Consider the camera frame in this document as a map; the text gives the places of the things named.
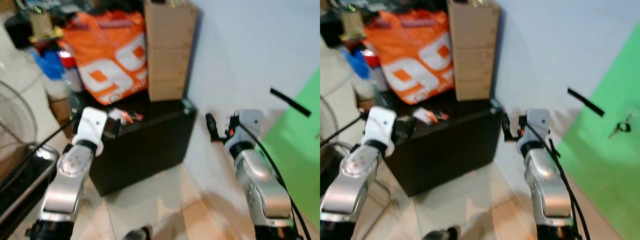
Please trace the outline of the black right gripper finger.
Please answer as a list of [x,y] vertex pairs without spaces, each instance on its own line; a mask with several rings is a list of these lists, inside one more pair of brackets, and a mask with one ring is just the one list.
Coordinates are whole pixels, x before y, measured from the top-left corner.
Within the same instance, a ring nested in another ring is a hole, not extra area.
[[205,114],[205,125],[208,134],[210,135],[210,141],[219,142],[221,138],[218,135],[217,122],[215,121],[215,117],[211,113]]
[[508,114],[503,113],[501,118],[501,126],[503,132],[504,141],[514,141],[514,136],[511,133],[511,122]]

